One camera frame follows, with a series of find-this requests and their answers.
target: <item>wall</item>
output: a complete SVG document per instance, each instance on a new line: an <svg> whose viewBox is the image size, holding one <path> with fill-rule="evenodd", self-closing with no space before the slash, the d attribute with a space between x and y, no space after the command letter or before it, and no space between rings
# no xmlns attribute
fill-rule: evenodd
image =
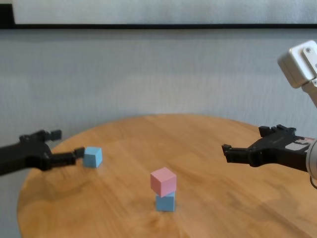
<svg viewBox="0 0 317 238"><path fill-rule="evenodd" d="M60 128L68 138L156 113L282 123L317 137L317 109L276 63L309 39L317 39L316 30L2 30L0 145L41 128ZM0 227L12 237L18 189L8 190L24 176L0 179L0 200L11 201L0 203L0 213L12 208Z"/></svg>

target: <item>wooden table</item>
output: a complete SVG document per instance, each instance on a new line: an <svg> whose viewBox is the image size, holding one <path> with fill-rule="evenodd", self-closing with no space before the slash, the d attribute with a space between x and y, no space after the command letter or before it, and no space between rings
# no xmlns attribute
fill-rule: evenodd
<svg viewBox="0 0 317 238"><path fill-rule="evenodd" d="M305 172L228 164L223 143L247 147L258 128L195 115L129 118L82 132L55 152L102 147L82 163L32 170L20 192L23 238L317 237L317 191ZM155 211L150 172L177 174L176 211Z"/></svg>

